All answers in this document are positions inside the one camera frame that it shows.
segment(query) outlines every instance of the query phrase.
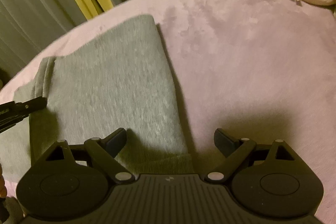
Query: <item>fabric fold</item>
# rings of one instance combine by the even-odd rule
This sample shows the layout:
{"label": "fabric fold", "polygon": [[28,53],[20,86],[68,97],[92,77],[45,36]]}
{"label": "fabric fold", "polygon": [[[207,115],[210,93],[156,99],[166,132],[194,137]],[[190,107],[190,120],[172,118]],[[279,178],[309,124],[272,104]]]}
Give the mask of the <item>fabric fold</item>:
{"label": "fabric fold", "polygon": [[[48,99],[46,109],[29,116],[32,164],[59,139],[81,144],[123,127],[128,141],[116,160],[135,175],[193,172],[152,16],[131,18],[68,56],[43,59],[27,89],[31,98]],[[14,143],[13,131],[8,138]],[[12,168],[20,179],[20,160],[11,157],[4,177]]]}

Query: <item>metal rivet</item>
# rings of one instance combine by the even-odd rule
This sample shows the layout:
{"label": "metal rivet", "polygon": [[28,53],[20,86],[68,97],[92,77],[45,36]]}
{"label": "metal rivet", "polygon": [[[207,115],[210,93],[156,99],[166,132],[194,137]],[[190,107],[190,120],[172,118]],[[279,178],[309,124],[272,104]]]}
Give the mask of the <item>metal rivet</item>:
{"label": "metal rivet", "polygon": [[220,172],[211,172],[208,174],[208,178],[211,180],[221,180],[224,178],[224,175]]}
{"label": "metal rivet", "polygon": [[132,177],[132,174],[128,172],[120,172],[115,175],[115,178],[120,181],[129,180],[131,179],[131,177]]}

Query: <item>pink blanket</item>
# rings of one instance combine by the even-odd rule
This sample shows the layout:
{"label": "pink blanket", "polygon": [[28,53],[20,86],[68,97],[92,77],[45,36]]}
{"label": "pink blanket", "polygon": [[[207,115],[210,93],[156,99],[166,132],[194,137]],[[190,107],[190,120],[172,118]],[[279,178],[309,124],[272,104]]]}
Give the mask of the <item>pink blanket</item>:
{"label": "pink blanket", "polygon": [[291,0],[130,0],[56,40],[2,89],[0,103],[34,78],[43,57],[67,55],[142,13],[153,15],[167,48],[196,170],[222,162],[218,127],[258,143],[283,139],[323,182],[316,216],[335,223],[336,28],[328,9]]}

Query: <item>black plastic mount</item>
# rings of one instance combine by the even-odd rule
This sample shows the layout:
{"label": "black plastic mount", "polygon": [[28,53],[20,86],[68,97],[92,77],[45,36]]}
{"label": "black plastic mount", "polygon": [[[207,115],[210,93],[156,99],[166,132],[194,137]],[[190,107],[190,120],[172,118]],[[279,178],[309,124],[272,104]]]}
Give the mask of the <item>black plastic mount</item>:
{"label": "black plastic mount", "polygon": [[30,113],[41,110],[47,106],[47,99],[37,97],[24,103],[14,101],[0,105],[0,133],[13,127]]}
{"label": "black plastic mount", "polygon": [[235,199],[258,215],[289,219],[315,214],[323,197],[322,182],[285,141],[256,144],[220,128],[214,141],[226,160],[212,172],[223,177],[211,180],[208,175],[206,181],[228,185]]}
{"label": "black plastic mount", "polygon": [[[126,141],[125,129],[119,128],[104,139],[91,138],[83,145],[68,145],[65,140],[52,145],[17,186],[17,198],[26,214],[48,221],[74,219],[102,206],[119,186],[136,185],[134,175],[114,159]],[[202,191],[208,191],[209,184],[224,186],[247,212],[273,220],[314,215],[322,200],[322,183],[284,141],[259,145],[248,138],[235,139],[219,128],[214,142],[226,160],[207,175],[197,175],[204,183]],[[87,166],[76,160],[86,161]],[[184,175],[181,182],[186,183],[191,176]],[[167,175],[163,181],[174,177]],[[201,196],[198,186],[190,187],[187,196]],[[160,188],[153,191],[159,196],[165,193]]]}
{"label": "black plastic mount", "polygon": [[[125,129],[119,128],[83,145],[68,145],[66,140],[54,143],[17,185],[24,211],[40,219],[63,220],[95,209],[109,188],[135,179],[114,159],[126,140]],[[86,161],[87,166],[76,160]],[[119,180],[117,174],[126,174],[126,179]]]}

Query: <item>black lever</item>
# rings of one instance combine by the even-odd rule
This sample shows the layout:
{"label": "black lever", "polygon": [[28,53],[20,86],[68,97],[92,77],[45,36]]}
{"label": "black lever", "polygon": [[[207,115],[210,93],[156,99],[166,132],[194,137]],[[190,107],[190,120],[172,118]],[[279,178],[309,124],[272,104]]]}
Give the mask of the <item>black lever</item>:
{"label": "black lever", "polygon": [[215,131],[214,143],[225,158],[229,157],[241,145],[239,140],[226,134],[221,128],[217,128]]}
{"label": "black lever", "polygon": [[92,139],[84,142],[84,148],[92,160],[92,167],[103,171],[115,184],[134,181],[134,175],[111,157],[98,142]]}
{"label": "black lever", "polygon": [[216,147],[226,156],[223,164],[216,167],[204,179],[211,183],[224,183],[239,166],[248,158],[256,147],[256,142],[250,139],[239,141],[234,137],[226,134],[218,128],[214,134]]}
{"label": "black lever", "polygon": [[41,110],[47,106],[47,99],[37,97],[24,103],[14,101],[0,105],[0,133],[13,127],[30,113]]}
{"label": "black lever", "polygon": [[115,132],[100,140],[100,146],[113,158],[124,148],[127,142],[127,132],[118,128]]}

